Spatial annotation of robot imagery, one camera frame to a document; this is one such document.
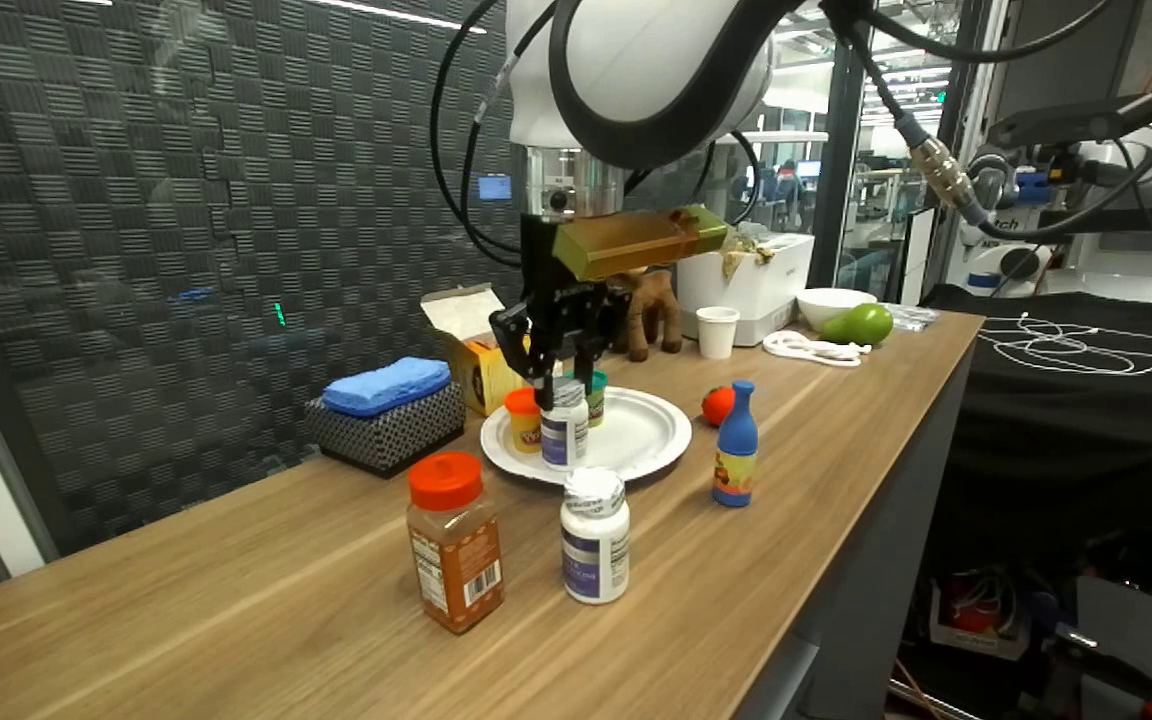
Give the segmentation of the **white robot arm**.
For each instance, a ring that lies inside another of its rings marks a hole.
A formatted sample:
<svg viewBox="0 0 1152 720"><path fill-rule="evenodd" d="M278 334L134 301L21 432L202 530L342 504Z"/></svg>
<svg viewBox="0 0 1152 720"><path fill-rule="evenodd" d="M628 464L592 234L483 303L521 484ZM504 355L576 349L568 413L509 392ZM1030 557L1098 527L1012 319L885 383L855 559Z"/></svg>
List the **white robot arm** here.
<svg viewBox="0 0 1152 720"><path fill-rule="evenodd" d="M592 374L632 317L610 278L711 251L732 232L703 203L628 207L628 175L735 133L798 3L864 11L864 0L504 0L523 290L493 331L542 406L568 374Z"/></svg>

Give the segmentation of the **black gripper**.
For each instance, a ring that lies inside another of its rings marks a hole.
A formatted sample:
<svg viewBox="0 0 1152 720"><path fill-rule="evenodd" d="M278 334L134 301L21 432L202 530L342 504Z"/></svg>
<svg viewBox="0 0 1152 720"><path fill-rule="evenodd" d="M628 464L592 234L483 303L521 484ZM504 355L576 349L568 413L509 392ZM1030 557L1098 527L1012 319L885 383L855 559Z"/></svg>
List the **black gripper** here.
<svg viewBox="0 0 1152 720"><path fill-rule="evenodd" d="M537 389L537 402L553 406L558 359L592 399L594 359L621 339L624 301L609 282L576 278L557 255L557 223L521 221L523 290L517 303L487 317L513 373Z"/></svg>

